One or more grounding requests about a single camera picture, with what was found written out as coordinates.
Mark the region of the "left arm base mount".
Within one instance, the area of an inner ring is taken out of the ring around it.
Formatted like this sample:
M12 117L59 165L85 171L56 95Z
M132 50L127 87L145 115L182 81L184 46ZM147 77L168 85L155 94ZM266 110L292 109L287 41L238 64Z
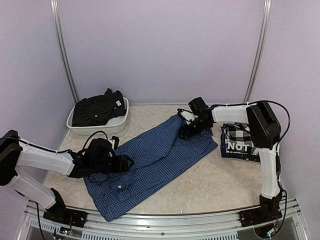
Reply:
M46 209L43 214L44 219L79 228L84 227L87 216L88 213L85 211L67 208L65 205L58 203Z

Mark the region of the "front aluminium rail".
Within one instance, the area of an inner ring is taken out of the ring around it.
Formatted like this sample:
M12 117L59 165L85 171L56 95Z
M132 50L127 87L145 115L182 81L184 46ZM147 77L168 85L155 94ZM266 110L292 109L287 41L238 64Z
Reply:
M88 209L83 227L65 228L44 218L37 218L36 204L29 201L22 218L19 240L53 238L61 240L256 240L257 226L241 225L240 209L197 214L133 214L111 222L96 210Z

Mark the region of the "black white plaid folded shirt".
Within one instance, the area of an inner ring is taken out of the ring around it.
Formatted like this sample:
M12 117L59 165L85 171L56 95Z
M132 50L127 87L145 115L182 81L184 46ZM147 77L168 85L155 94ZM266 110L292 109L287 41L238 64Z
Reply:
M251 139L250 128L245 123L224 123L222 125L220 154L222 158L261 162L258 149Z

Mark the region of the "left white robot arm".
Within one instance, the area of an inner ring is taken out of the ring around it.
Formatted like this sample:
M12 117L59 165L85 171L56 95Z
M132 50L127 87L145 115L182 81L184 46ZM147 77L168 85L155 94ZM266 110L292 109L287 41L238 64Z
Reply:
M59 192L45 187L23 173L23 167L55 172L69 178L88 178L93 174L127 173L134 161L127 155L117 155L119 138L94 138L90 135L81 150L53 150L20 138L17 131L9 130L0 139L0 185L40 204L57 221L70 218L70 211Z

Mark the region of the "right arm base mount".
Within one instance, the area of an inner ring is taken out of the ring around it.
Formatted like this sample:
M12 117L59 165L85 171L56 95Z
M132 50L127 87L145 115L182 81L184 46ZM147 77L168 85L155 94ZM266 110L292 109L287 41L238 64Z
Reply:
M249 227L274 221L282 218L282 212L279 205L273 207L267 204L261 204L259 207L242 210L239 212L240 223L242 227Z

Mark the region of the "right aluminium frame post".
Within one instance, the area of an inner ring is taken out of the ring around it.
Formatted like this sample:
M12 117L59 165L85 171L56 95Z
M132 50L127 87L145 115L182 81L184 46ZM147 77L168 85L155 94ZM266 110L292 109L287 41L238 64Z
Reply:
M253 64L250 71L249 81L245 91L243 103L247 103L250 101L253 90L254 90L261 59L263 56L265 40L267 37L271 8L272 8L272 0L265 0L263 5L262 20L261 20L261 25L260 25L259 35L258 35L257 46L255 50L255 55L253 58Z

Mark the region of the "blue checked long sleeve shirt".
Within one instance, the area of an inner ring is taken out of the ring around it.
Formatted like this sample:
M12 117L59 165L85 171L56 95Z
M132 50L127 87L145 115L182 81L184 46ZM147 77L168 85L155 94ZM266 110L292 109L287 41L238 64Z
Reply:
M210 129L188 140L179 138L184 121L173 115L118 147L116 154L134 164L125 173L94 173L84 178L94 205L113 221L179 177L217 148Z

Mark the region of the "left aluminium frame post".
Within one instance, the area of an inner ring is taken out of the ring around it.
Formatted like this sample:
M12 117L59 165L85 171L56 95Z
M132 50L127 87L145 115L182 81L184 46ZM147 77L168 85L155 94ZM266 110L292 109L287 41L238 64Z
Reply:
M58 49L59 49L63 69L66 75L67 84L70 89L72 100L74 104L76 104L80 100L80 98L79 98L79 93L78 93L78 90L74 81L74 77L72 74L70 61L67 53L67 48L64 40L62 21L60 17L59 1L50 0L49 3L51 8L51 14L53 19L53 25L54 25L55 35L57 39Z

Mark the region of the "white plastic basket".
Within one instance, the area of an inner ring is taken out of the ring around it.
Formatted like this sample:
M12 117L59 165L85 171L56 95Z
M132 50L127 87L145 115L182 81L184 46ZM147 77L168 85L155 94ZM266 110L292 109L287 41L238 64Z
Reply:
M121 131L123 131L126 126L128 115L129 115L129 109L130 109L129 100L126 97L124 97L123 100L124 100L124 106L126 109L125 115L110 119L106 125L84 126L84 127L72 126L72 118L74 114L74 107L73 107L66 120L66 126L71 132L79 136L89 136L96 131L103 131L107 135L118 134Z

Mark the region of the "black striped shirt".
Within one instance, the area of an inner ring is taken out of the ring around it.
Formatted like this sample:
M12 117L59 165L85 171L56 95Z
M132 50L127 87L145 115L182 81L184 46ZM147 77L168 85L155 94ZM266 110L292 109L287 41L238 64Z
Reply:
M109 120L125 116L126 113L123 94L108 88L103 95L83 98L75 104L72 126L104 126Z

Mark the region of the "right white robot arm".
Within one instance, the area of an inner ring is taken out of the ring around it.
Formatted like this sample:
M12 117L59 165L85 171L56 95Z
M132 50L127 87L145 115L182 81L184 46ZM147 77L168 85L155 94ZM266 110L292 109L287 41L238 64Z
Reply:
M280 211L279 204L283 194L279 184L281 125L268 101L208 106L201 97L197 97L188 105L189 110L177 110L178 116L186 122L179 129L180 139L188 140L212 128L215 123L248 125L251 141L259 154L262 172L260 207L255 216L260 222L276 216Z

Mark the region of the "aluminium frame post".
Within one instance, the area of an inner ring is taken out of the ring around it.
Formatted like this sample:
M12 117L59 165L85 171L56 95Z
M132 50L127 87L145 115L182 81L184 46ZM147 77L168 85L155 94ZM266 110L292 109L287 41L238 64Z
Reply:
M72 74L70 61L67 53L67 48L64 40L62 21L60 17L59 1L50 0L49 3L51 8L51 14L53 19L53 25L54 25L55 35L57 39L58 49L59 49L63 69L66 75L67 84L70 89L72 100L74 104L76 104L80 100L80 98L79 98L79 93L78 93L78 90L74 81L74 77Z
M258 35L257 46L255 50L255 55L253 58L253 64L250 71L249 81L245 91L243 103L247 103L250 101L253 90L254 90L261 59L263 56L265 40L267 37L271 8L272 8L272 0L265 0L263 5L262 20L261 20L261 25L260 25L259 35Z

